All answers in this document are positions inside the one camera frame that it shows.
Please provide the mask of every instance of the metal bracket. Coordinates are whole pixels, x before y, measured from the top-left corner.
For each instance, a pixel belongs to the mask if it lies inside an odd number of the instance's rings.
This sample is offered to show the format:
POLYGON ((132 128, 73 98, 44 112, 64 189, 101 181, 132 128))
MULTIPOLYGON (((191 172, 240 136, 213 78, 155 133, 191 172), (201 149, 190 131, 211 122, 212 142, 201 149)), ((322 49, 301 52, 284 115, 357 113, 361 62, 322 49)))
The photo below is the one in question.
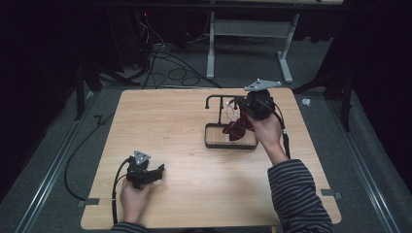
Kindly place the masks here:
POLYGON ((144 162, 148 161, 151 158, 150 155, 140 152, 138 150, 134 151, 134 157, 135 157, 136 165, 143 164, 144 162))
POLYGON ((279 87, 282 86, 280 82, 272 82, 272 81, 265 81, 257 79, 254 83, 245 86, 246 91, 260 91, 270 87, 279 87))
POLYGON ((343 199, 342 193, 335 192, 333 189, 321 189, 323 196, 333 196, 335 200, 343 199))

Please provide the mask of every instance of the wrist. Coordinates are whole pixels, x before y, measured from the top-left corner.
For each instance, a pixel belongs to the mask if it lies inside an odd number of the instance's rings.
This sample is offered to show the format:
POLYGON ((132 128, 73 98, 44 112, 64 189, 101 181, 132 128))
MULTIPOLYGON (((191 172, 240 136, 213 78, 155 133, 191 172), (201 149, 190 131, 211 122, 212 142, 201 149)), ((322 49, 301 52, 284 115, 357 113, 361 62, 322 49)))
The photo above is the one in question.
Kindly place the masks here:
POLYGON ((140 224, 139 215, 125 215, 123 221, 140 224))
POLYGON ((264 147, 267 155, 269 156, 272 165, 275 166, 281 162, 288 160, 283 148, 279 144, 271 145, 270 147, 264 147))

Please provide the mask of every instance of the finger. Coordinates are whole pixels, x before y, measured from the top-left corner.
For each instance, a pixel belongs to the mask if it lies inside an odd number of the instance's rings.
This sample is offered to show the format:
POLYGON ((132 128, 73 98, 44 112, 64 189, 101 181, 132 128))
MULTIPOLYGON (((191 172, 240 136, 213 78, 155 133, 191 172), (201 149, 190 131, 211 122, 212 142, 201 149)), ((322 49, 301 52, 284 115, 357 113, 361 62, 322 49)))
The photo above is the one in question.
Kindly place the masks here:
POLYGON ((154 185, 153 183, 146 184, 145 187, 143 187, 142 191, 145 192, 145 193, 149 193, 152 190, 153 185, 154 185))
POLYGON ((123 183, 121 184, 121 187, 126 188, 126 187, 132 186, 132 185, 133 185, 132 182, 128 181, 127 179, 123 179, 123 183))

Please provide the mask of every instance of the person's hand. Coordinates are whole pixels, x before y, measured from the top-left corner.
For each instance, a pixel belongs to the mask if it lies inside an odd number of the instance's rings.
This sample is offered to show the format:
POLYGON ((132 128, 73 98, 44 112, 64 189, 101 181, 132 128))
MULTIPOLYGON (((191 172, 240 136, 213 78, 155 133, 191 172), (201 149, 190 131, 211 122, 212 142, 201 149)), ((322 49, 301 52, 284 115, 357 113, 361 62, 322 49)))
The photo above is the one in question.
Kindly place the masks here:
POLYGON ((278 118, 271 114, 263 120, 255 120, 248 116, 248 120, 254 126, 257 140, 263 145, 272 164, 288 160, 280 143, 282 128, 278 118))
POLYGON ((140 217, 148 203, 153 183, 146 184, 142 190, 133 187, 133 183, 123 179, 120 200, 123 206, 123 221, 139 224, 140 217))

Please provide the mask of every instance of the gray carpet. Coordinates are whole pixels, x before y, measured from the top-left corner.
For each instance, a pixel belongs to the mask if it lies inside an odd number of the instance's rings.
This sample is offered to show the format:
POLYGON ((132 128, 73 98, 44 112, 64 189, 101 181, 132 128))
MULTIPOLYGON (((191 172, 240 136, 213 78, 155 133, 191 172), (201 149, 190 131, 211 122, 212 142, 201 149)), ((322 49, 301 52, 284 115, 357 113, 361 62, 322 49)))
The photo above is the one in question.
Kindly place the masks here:
MULTIPOLYGON (((214 82, 223 87, 243 87, 252 83, 256 78, 271 81, 281 81, 279 65, 274 53, 283 43, 270 40, 259 43, 262 39, 245 39, 232 50, 232 42, 220 42, 216 57, 216 72, 214 82)), ((290 88, 301 86, 313 80, 325 56, 329 42, 293 42, 288 55, 293 84, 286 85, 290 88)), ((181 57, 200 74, 206 73, 207 49, 204 47, 187 47, 185 50, 168 46, 165 51, 181 57)), ((175 64, 164 59, 155 61, 153 72, 167 75, 178 68, 175 64)), ((177 78, 181 71, 171 73, 172 78, 177 78)), ((161 75, 148 79, 148 87, 157 85, 162 80, 161 75)), ((181 85, 181 81, 167 79, 168 85, 181 85)), ((211 83, 200 81, 196 86, 213 86, 211 83)), ((90 107, 80 127, 79 133, 70 148, 73 152, 91 132, 97 123, 95 115, 108 117, 116 110, 120 94, 130 87, 118 83, 104 83, 97 99, 90 107)), ((381 220, 376 214, 368 193, 357 172, 356 164, 352 159, 344 135, 339 129, 339 122, 334 118, 322 92, 310 91, 295 95, 296 101, 302 112, 309 133, 317 150, 318 156, 324 166, 326 177, 331 188, 340 192, 343 199, 337 200, 342 221, 335 225, 334 232, 385 232, 381 220), (301 104, 302 98, 310 98, 311 106, 301 104)), ((64 138, 74 123, 76 116, 76 99, 73 94, 66 103, 66 108, 55 119, 47 131, 42 144, 38 147, 29 164, 23 170, 15 185, 0 206, 1 226, 0 232, 14 232, 22 219, 31 200, 36 194, 38 186, 48 172, 55 156, 60 149, 64 138)), ((382 195, 387 200, 389 208, 400 232, 412 229, 412 200, 410 192, 400 179, 390 159, 386 156, 373 127, 365 117, 356 95, 352 101, 351 129, 364 160, 382 195)), ((88 140, 75 153, 68 170, 70 187, 80 196, 87 197, 94 174, 96 172, 101 153, 103 151, 111 121, 97 129, 88 140)), ((77 207, 79 201, 73 198, 66 190, 63 182, 63 172, 53 184, 51 193, 44 203, 43 209, 37 216, 31 232, 84 232, 80 226, 83 208, 77 207)), ((152 232, 179 232, 180 229, 154 229, 152 232)), ((268 227, 251 228, 224 228, 222 232, 269 232, 268 227)))

